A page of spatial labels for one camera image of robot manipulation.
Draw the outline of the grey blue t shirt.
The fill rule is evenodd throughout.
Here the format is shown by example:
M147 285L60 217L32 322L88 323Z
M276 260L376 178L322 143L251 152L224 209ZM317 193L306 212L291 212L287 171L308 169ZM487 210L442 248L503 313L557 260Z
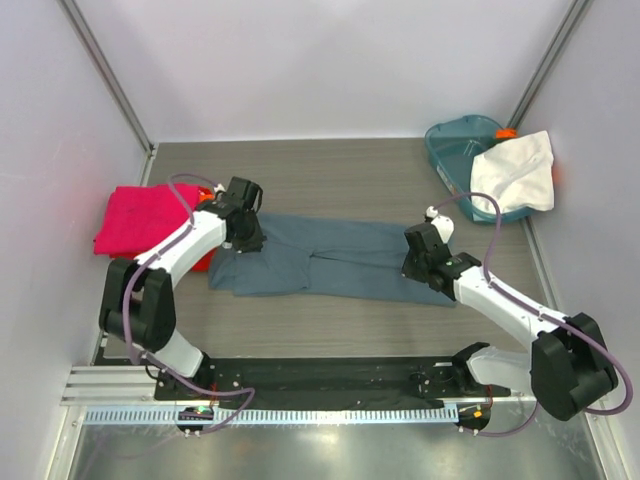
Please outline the grey blue t shirt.
M208 273L212 290L236 296L313 294L453 307L427 285L401 274L404 225L261 213L262 250L219 249Z

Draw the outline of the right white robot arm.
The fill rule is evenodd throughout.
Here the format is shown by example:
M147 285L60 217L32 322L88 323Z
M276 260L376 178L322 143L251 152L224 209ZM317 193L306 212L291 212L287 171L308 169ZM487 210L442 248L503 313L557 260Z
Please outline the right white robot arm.
M452 231L450 221L438 219L408 228L403 276L481 313L526 349L518 354L477 344L459 353L462 364L450 373L458 393L508 388L567 421L617 388L612 357L593 318L546 308L486 272L475 257L452 254Z

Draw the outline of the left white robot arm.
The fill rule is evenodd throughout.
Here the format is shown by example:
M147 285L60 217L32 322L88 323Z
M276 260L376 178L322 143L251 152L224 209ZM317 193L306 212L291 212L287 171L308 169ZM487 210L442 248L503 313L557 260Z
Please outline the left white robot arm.
M101 330L125 343L131 361L145 354L178 377L181 392L198 400L212 387L210 359L178 331L174 288L211 250L262 250L266 237L258 212L263 189L234 176L226 187L215 188L211 199L190 207L174 184L168 187L185 207L187 219L149 250L111 261L98 322Z

